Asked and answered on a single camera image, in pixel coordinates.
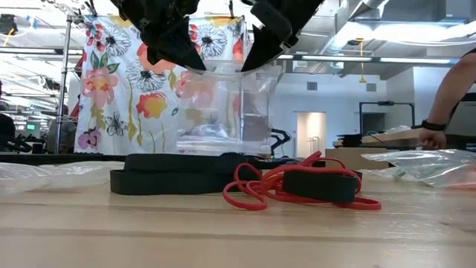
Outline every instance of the red rubber band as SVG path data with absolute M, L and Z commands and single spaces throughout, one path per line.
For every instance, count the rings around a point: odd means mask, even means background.
M 311 165 L 317 161 L 334 161 L 340 164 L 339 167 L 311 167 Z M 239 179 L 239 170 L 243 167 L 249 168 L 253 173 L 255 173 L 259 180 L 257 181 L 242 181 Z M 299 165 L 284 165 L 277 167 L 273 170 L 270 170 L 268 173 L 262 175 L 254 166 L 249 163 L 242 163 L 234 171 L 234 181 L 229 183 L 223 189 L 223 198 L 226 202 L 230 203 L 232 206 L 237 208 L 246 209 L 249 211 L 260 211 L 268 207 L 266 202 L 266 197 L 273 200 L 281 202 L 292 202 L 292 203 L 306 203 L 306 204 L 321 204 L 328 203 L 325 201 L 314 200 L 305 197 L 296 197 L 292 194 L 287 194 L 282 190 L 283 184 L 283 173 L 285 171 L 304 171 L 309 173 L 337 173 L 344 174 L 347 176 L 353 176 L 357 179 L 357 189 L 356 194 L 361 190 L 362 184 L 361 179 L 357 174 L 351 170 L 345 168 L 344 163 L 338 159 L 331 158 L 321 158 L 321 152 L 313 153 L 310 157 L 305 159 Z M 245 193 L 249 197 L 255 198 L 258 202 L 240 202 L 235 200 L 228 193 L 230 188 L 237 186 L 241 192 Z M 377 200 L 372 200 L 364 197 L 356 197 L 355 202 L 350 204 L 333 204 L 340 208 L 350 208 L 356 210 L 380 210 L 382 209 L 382 204 Z

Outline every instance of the floral curtain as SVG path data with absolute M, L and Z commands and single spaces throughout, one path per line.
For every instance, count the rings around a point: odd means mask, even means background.
M 189 73 L 165 60 L 152 65 L 137 29 L 118 16 L 87 17 L 75 151 L 126 155 L 177 153 L 179 101 Z M 204 60 L 243 60 L 242 17 L 190 21 Z

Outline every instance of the ceiling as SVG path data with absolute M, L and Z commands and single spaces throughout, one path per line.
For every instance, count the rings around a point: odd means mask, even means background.
M 444 28 L 461 25 L 475 19 L 475 0 L 389 0 L 380 7 L 377 12 L 366 13 L 357 17 L 353 24 L 365 25 L 371 28 L 373 33 L 383 28 L 382 25 L 407 25 L 407 24 L 431 24 Z M 361 3 L 361 0 L 326 0 L 319 11 L 302 30 L 299 43 L 291 49 L 291 54 L 339 54 L 356 56 L 388 56 L 388 57 L 460 57 L 465 51 L 475 47 L 475 36 L 453 38 L 451 43 L 438 44 L 395 42 L 388 40 L 389 32 L 380 33 L 386 39 L 363 36 L 365 41 L 360 45 L 343 45 L 337 51 L 328 52 L 330 45 L 335 45 L 337 39 L 342 37 L 350 17 L 350 11 Z M 117 14 L 117 9 L 110 0 L 95 0 L 94 5 L 99 14 Z M 65 43 L 66 14 L 81 10 L 88 13 L 82 0 L 15 0 L 2 1 L 0 13 L 16 15 L 16 23 L 19 32 L 7 39 L 0 36 L 0 45 L 5 48 L 56 48 L 62 49 Z M 250 7 L 234 0 L 235 14 L 245 14 L 247 19 Z M 198 14 L 202 13 L 227 13 L 228 1 L 225 0 L 201 0 Z M 31 27 L 31 20 L 36 19 L 35 27 Z M 250 19 L 250 23 L 258 23 L 256 19 Z M 432 31 L 416 33 L 418 36 L 431 36 Z M 71 30 L 71 50 L 81 50 L 84 44 L 84 31 L 76 25 Z M 2 97 L 8 104 L 8 109 L 39 111 L 43 109 L 54 110 L 58 103 L 58 91 L 47 90 L 42 86 L 44 79 L 50 78 L 60 82 L 62 55 L 50 56 L 15 56 L 14 54 L 0 54 L 0 80 L 3 82 L 3 92 L 11 96 Z M 74 67 L 79 57 L 70 57 L 68 67 Z M 316 62 L 286 62 L 286 72 L 297 73 L 333 73 L 345 76 L 348 74 L 361 74 L 360 63 L 345 63 L 340 65 L 316 63 Z M 364 74 L 377 74 L 382 79 L 399 73 L 411 67 L 405 64 L 366 64 Z

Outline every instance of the wooden table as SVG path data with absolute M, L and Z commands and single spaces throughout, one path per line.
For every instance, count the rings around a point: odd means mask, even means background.
M 34 191 L 0 199 L 0 267 L 475 267 L 476 194 L 365 179 L 364 194 L 383 210 Z
M 415 129 L 391 134 L 375 134 L 373 137 L 365 136 L 362 138 L 362 146 L 382 145 L 380 141 L 383 141 L 387 146 L 415 146 L 418 143 L 417 139 L 420 131 L 421 129 Z M 334 141 L 332 145 L 334 147 L 341 147 L 342 141 Z

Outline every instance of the clear plastic container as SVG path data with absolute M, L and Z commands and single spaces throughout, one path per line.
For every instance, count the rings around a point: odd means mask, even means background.
M 269 105 L 282 68 L 239 72 L 242 64 L 206 61 L 208 71 L 182 74 L 178 150 L 270 153 Z

